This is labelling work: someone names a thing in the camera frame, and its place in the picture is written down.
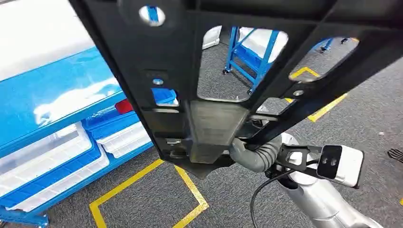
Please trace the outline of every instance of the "black metal bracket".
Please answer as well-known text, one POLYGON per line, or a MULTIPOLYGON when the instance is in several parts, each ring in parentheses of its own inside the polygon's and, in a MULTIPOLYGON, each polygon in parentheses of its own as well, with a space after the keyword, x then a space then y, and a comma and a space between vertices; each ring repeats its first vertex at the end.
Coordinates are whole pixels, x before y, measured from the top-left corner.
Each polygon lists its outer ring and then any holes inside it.
POLYGON ((277 159, 275 164, 284 166, 286 168, 290 168, 292 170, 296 170, 298 172, 302 172, 304 174, 323 179, 317 175, 316 169, 307 167, 307 156, 310 153, 313 159, 318 159, 320 157, 320 152, 322 151, 322 147, 320 146, 311 146, 311 145, 288 145, 283 143, 280 147, 280 152, 277 155, 277 159), (289 162, 290 156, 294 152, 302 153, 301 164, 296 165, 289 162))
POLYGON ((70 0, 158 149, 161 159, 203 178, 233 163, 222 156, 233 138, 260 146, 403 56, 398 0, 70 0), (150 27, 143 6, 166 20, 150 27), (233 103, 197 95, 203 36, 217 25, 281 30, 288 42, 248 100, 233 103), (355 37, 355 50, 315 82, 288 78, 319 41, 355 37), (153 76, 163 84, 153 84, 153 76), (161 107, 151 88, 174 89, 179 106, 161 107), (303 95, 295 96, 295 90, 303 95), (269 97, 294 98, 279 115, 256 113, 269 97), (256 129, 251 117, 269 123, 256 129), (169 139, 181 139, 172 146, 169 139))

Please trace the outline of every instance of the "screw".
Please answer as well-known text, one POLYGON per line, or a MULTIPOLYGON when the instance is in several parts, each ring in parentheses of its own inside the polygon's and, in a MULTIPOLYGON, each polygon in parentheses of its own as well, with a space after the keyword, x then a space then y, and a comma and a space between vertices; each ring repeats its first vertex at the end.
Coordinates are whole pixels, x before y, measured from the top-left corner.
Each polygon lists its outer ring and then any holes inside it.
POLYGON ((304 90, 297 90, 295 92, 292 93, 294 96, 301 96, 304 94, 304 90))

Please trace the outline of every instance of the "gray carpet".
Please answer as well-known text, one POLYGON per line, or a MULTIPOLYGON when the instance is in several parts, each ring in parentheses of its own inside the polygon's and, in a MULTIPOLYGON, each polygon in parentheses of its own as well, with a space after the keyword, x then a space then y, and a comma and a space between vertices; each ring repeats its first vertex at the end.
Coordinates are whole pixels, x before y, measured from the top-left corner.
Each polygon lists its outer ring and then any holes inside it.
MULTIPOLYGON (((325 73, 340 59, 353 41, 334 42, 324 54, 310 52, 300 66, 325 73)), ((221 74, 227 46, 219 44, 204 51, 199 80, 199 95, 220 99, 248 98, 251 85, 238 72, 221 74)), ((403 142, 403 60, 389 66, 359 87, 316 123, 304 120, 289 129, 291 134, 316 145, 339 143, 365 151, 363 186, 359 190, 339 185, 345 199, 385 228, 403 227, 403 164, 389 159, 385 150, 402 147, 403 142)), ((288 104, 269 100, 267 112, 280 112, 288 104)), ((96 227, 88 205, 115 186, 130 178, 158 158, 149 149, 119 168, 91 183, 48 210, 50 227, 96 227)), ((266 178, 235 164, 212 172, 207 179, 191 176, 209 208, 188 227, 252 227, 249 201, 253 191, 266 178)), ((108 227, 172 227, 197 206, 172 165, 164 163, 100 206, 108 227)), ((255 212, 260 227, 312 227, 277 183, 258 195, 255 212)))

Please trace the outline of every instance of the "yellow floor tape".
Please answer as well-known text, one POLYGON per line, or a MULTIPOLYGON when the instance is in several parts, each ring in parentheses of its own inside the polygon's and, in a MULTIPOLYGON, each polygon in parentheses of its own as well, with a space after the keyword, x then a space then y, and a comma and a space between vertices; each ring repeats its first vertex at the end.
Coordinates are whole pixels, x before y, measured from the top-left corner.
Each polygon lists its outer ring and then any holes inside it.
MULTIPOLYGON (((305 66, 299 70, 297 70, 296 72, 294 72, 293 74, 290 75, 290 79, 295 79, 296 77, 298 77, 300 74, 304 73, 304 72, 309 72, 310 74, 312 74, 315 77, 320 77, 320 75, 318 73, 316 73, 315 71, 313 71, 311 68, 305 66)), ((335 107, 338 103, 340 103, 345 97, 347 96, 347 94, 343 94, 340 97, 338 97, 336 100, 330 102, 329 104, 327 104, 325 107, 319 109, 317 112, 313 113, 312 115, 308 116, 308 119, 312 122, 316 122, 320 117, 322 117, 325 113, 329 112, 330 109, 332 109, 333 107, 335 107)), ((290 98, 286 98, 285 99, 288 103, 292 103, 294 100, 290 99, 290 98)))
MULTIPOLYGON (((112 198, 125 188, 129 187, 131 184, 133 184, 134 182, 142 178, 144 175, 148 174, 149 172, 157 168, 162 163, 163 161, 161 159, 157 159, 149 166, 145 167, 140 172, 136 173, 133 177, 127 179, 123 183, 116 186, 114 189, 110 190, 105 195, 99 197, 94 202, 90 203, 89 208, 91 210, 92 216, 94 217, 96 226, 98 228, 106 228, 106 223, 104 221, 104 218, 102 217, 101 211, 99 210, 99 205, 105 203, 108 199, 112 198)), ((194 185, 193 181, 186 174, 186 172, 177 166, 175 166, 175 169, 178 171, 179 175, 185 182, 186 186, 189 188, 189 190, 192 192, 192 194, 199 203, 199 205, 195 209, 193 209, 189 214, 187 214, 184 218, 182 218, 178 223, 176 223, 173 226, 174 228, 183 228, 187 224, 189 224, 195 217, 197 217, 202 211, 206 210, 209 207, 209 205, 207 204, 202 194, 200 194, 199 190, 194 185)))

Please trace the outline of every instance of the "storage box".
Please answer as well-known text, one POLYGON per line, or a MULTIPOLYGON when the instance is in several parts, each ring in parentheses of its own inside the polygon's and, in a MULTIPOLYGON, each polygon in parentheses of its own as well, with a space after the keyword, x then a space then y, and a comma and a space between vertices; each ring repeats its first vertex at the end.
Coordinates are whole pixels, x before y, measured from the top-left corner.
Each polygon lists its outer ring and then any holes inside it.
POLYGON ((202 49, 206 49, 219 44, 221 27, 221 25, 213 27, 212 29, 208 30, 206 34, 204 34, 202 49))
MULTIPOLYGON (((243 40, 252 30, 253 28, 248 27, 240 28, 238 41, 243 40)), ((246 40, 243 41, 241 45, 256 53, 260 58, 263 58, 266 52, 267 44, 269 43, 271 32, 272 30, 259 28, 255 30, 251 35, 249 35, 249 37, 246 38, 246 40)), ((268 63, 273 62, 277 58, 283 47, 286 45, 287 41, 287 34, 280 31, 277 35, 277 39, 274 43, 274 47, 271 51, 268 63)))
POLYGON ((0 197, 84 153, 92 146, 81 123, 0 159, 0 197))
POLYGON ((119 158, 151 142, 151 139, 141 122, 137 122, 96 142, 101 144, 106 152, 113 154, 115 158, 119 158))
MULTIPOLYGON (((153 89, 156 103, 173 104, 176 93, 168 89, 153 89)), ((106 138, 139 121, 135 112, 120 114, 114 106, 104 109, 82 120, 84 129, 96 140, 106 138)))
POLYGON ((82 168, 75 169, 74 172, 63 179, 25 199, 14 207, 7 209, 21 209, 25 212, 29 212, 109 165, 108 157, 99 145, 95 146, 95 149, 91 152, 91 154, 93 155, 92 158, 97 157, 97 159, 80 159, 80 162, 84 164, 82 168))
MULTIPOLYGON (((94 139, 90 138, 90 141, 91 148, 89 150, 3 195, 0 197, 0 205, 7 208, 14 208, 17 204, 38 194, 54 183, 97 160, 101 157, 100 149, 94 139)), ((47 191, 44 195, 47 194, 51 195, 51 191, 47 191)))

